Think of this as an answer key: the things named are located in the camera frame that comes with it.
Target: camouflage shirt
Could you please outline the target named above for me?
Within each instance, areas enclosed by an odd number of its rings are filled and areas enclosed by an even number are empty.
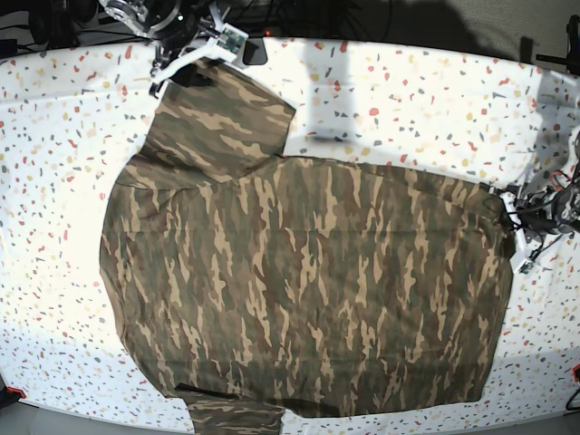
[[[197,431],[477,401],[506,310],[501,201],[411,169],[283,158],[293,110],[205,65],[120,174],[101,274],[122,342]]]

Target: camouflage pattern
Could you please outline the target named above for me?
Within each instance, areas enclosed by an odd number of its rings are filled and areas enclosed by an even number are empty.
[[[105,218],[121,339],[196,431],[477,401],[512,240],[483,188],[279,157],[293,110],[220,67],[166,93]]]

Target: terrazzo tablecloth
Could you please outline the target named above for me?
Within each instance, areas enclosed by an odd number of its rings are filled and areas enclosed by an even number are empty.
[[[499,186],[535,172],[540,185],[545,170],[575,164],[575,77],[388,44],[268,39],[266,49],[268,64],[246,73],[297,108],[285,154]],[[99,275],[107,198],[158,104],[152,56],[119,44],[0,64],[0,371],[41,407],[193,431],[183,402],[162,398],[123,350]],[[578,238],[516,276],[480,402],[350,419],[288,412],[284,433],[460,430],[562,411],[580,362]]]

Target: speckled white table surface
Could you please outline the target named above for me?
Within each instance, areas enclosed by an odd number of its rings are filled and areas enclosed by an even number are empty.
[[[246,73],[297,108],[287,155],[498,186],[575,164],[577,78],[388,44],[268,39],[266,49],[268,63]],[[119,44],[0,64],[0,371],[44,408],[193,431],[183,402],[161,397],[123,350],[99,275],[107,198],[158,104],[152,55]],[[481,401],[349,419],[288,412],[284,433],[461,430],[562,411],[580,363],[578,240],[515,277]]]

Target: camouflage long-sleeve shirt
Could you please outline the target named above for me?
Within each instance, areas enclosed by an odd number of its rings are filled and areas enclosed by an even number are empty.
[[[502,205],[411,169],[282,158],[293,110],[225,68],[170,87],[111,193],[121,339],[197,431],[477,401],[508,302]]]

